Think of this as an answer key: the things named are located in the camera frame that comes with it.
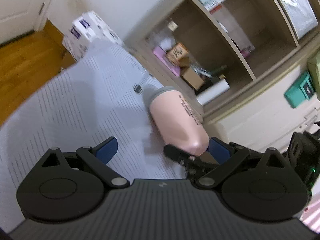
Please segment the pink tumbler grey rim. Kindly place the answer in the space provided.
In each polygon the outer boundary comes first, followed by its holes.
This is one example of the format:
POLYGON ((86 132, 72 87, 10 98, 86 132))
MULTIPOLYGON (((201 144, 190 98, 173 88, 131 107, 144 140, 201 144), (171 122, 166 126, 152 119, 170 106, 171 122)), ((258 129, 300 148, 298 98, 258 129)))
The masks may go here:
POLYGON ((149 85, 143 99, 165 144, 197 157, 206 151, 209 135, 180 91, 149 85))

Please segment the light wood wardrobe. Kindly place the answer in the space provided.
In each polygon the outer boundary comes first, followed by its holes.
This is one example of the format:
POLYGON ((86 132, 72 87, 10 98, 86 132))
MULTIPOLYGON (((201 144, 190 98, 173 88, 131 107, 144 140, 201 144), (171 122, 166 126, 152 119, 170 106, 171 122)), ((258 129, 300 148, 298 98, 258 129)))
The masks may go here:
POLYGON ((251 90, 248 98, 230 109, 222 108, 218 113, 206 117, 204 127, 209 136, 257 151, 275 147, 283 152, 293 132, 314 132, 314 123, 319 121, 317 96, 292 108, 284 94, 308 69, 308 60, 317 53, 319 49, 303 53, 298 61, 271 83, 257 91, 251 90))

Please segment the white patterned table cloth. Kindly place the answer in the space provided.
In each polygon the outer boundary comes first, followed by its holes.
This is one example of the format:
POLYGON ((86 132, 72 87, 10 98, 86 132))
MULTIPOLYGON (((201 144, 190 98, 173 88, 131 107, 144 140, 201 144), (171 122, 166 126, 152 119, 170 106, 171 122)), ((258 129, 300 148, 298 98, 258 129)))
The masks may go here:
POLYGON ((161 87, 124 48, 103 42, 37 90, 1 127, 1 228, 23 221, 16 190, 51 147, 72 152, 115 137, 108 165, 129 181, 183 178, 147 106, 161 87))

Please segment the white paper roll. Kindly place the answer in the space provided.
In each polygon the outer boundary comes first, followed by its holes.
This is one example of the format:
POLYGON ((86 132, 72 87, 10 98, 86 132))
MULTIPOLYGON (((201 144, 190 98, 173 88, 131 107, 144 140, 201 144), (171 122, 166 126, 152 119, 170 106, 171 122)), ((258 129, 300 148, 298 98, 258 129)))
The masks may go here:
POLYGON ((204 106, 229 89, 230 86, 227 81, 225 79, 221 79, 216 84, 201 92, 196 99, 202 106, 204 106))

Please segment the small cardboard box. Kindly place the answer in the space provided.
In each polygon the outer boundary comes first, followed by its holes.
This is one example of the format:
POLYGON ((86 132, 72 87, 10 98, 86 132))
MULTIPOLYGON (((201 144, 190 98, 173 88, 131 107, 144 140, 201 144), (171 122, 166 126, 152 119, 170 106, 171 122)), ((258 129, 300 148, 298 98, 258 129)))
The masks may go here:
POLYGON ((204 84, 203 79, 191 67, 181 68, 181 78, 195 90, 198 90, 204 84))

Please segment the pink flat box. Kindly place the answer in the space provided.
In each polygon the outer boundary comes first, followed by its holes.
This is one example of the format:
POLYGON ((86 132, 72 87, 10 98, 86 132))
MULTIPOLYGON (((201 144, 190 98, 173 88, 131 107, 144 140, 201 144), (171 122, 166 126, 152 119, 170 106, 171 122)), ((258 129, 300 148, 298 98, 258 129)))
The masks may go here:
POLYGON ((166 57, 166 52, 159 46, 153 49, 153 54, 176 76, 179 77, 181 70, 179 66, 172 64, 166 57))

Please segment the wooden floral box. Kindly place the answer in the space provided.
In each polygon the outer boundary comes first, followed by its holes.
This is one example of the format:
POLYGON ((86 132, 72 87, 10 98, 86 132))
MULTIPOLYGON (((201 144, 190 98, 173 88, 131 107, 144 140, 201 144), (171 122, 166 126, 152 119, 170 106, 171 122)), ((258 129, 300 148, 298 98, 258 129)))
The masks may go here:
POLYGON ((177 43, 170 51, 167 52, 166 58, 176 66, 180 66, 180 60, 188 55, 189 51, 182 43, 177 43))

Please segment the wooden open shelf unit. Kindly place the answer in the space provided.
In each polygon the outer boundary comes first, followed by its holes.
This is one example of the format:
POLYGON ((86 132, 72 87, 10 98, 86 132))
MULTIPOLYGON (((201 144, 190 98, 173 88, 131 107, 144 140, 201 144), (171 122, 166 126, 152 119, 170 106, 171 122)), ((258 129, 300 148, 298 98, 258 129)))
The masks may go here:
POLYGON ((278 0, 229 0, 218 18, 199 0, 161 0, 126 39, 134 55, 164 85, 183 92, 206 126, 231 115, 277 83, 295 67, 304 66, 319 50, 319 28, 297 38, 278 0), (201 106, 190 87, 165 68, 152 52, 151 39, 173 20, 173 32, 208 70, 227 66, 229 91, 201 106))

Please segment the tissue paper pack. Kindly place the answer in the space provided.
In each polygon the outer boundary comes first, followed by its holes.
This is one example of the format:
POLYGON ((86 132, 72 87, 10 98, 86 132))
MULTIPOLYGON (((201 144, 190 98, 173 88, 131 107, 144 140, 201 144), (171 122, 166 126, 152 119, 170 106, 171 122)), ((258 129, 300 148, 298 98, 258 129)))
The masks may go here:
POLYGON ((106 40, 120 46, 124 42, 93 10, 83 13, 72 23, 62 45, 69 51, 75 61, 87 53, 89 47, 98 40, 106 40))

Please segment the silver wrapped storage box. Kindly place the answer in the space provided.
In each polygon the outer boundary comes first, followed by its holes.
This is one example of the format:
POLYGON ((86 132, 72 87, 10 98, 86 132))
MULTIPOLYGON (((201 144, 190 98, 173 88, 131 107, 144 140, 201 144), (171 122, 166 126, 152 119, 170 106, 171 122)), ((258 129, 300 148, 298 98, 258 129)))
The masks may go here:
POLYGON ((303 38, 318 25, 309 0, 278 0, 287 16, 297 40, 303 38))

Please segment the white door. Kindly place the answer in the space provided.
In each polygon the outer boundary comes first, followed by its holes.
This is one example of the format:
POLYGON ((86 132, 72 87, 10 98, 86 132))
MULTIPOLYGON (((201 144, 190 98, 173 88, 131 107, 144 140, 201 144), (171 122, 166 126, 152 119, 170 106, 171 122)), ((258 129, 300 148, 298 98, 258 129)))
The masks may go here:
POLYGON ((1 44, 42 29, 52 0, 0 0, 1 44))

